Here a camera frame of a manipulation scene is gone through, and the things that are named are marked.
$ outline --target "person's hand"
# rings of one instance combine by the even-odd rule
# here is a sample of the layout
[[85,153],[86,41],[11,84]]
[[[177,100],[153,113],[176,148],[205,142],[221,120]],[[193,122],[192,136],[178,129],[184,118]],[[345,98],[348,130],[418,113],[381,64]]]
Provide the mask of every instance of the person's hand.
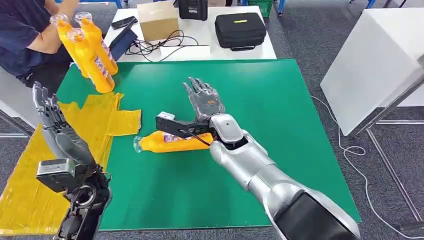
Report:
[[74,11],[78,7],[78,3],[80,0],[63,0],[61,4],[59,4],[60,14],[66,14],[68,18],[71,20],[74,18]]

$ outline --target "dark blue shirt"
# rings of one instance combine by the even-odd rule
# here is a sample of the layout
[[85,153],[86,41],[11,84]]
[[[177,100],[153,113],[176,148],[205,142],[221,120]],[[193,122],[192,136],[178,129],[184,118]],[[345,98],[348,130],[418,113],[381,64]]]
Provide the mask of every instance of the dark blue shirt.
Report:
[[35,66],[60,62],[68,55],[62,46],[56,54],[28,49],[49,26],[45,0],[0,0],[0,66],[26,84]]

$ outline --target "black case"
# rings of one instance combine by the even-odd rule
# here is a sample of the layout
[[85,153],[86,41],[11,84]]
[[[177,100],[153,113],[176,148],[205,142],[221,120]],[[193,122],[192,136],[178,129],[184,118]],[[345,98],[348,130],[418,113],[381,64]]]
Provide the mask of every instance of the black case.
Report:
[[219,45],[233,51],[252,50],[267,35],[261,17],[254,12],[216,16],[215,32]]
[[208,0],[178,0],[179,17],[206,21],[208,19]]

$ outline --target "robotic arm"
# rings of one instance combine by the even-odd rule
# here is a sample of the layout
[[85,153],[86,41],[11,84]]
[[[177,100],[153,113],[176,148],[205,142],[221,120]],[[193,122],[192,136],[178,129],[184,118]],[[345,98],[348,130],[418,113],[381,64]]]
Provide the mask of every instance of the robotic arm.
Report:
[[[218,92],[200,79],[183,83],[196,113],[195,122],[156,117],[156,128],[180,138],[211,133],[209,150],[263,206],[281,240],[359,240],[355,221],[331,199],[282,172],[267,151],[236,120],[225,114]],[[57,159],[41,161],[36,178],[53,191],[64,192],[70,207],[55,239],[94,239],[101,215],[112,198],[110,178],[96,164],[88,145],[66,122],[56,96],[47,98],[39,83],[33,98],[42,134]]]
[[180,138],[212,133],[212,158],[263,206],[281,240],[359,240],[355,221],[323,193],[282,172],[267,151],[225,114],[217,91],[200,79],[183,83],[196,122],[156,117],[156,128]]
[[41,118],[41,133],[57,159],[41,161],[36,178],[63,196],[70,206],[54,239],[94,239],[104,209],[112,198],[110,178],[96,164],[87,143],[68,124],[56,95],[35,82],[32,96]]

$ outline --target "green cutting mat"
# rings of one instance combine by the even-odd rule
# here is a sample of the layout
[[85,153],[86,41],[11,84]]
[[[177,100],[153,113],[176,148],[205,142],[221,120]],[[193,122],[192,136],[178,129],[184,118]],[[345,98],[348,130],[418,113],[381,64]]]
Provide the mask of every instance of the green cutting mat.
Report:
[[[139,136],[155,130],[161,111],[178,120],[195,115],[182,87],[187,77],[216,88],[227,113],[266,148],[293,179],[322,191],[357,222],[360,216],[294,59],[120,63],[121,110],[142,109]],[[71,67],[58,91],[80,106],[96,94]],[[244,192],[207,150],[136,153],[134,136],[113,138],[107,171],[113,200],[101,230],[268,226],[255,198]]]

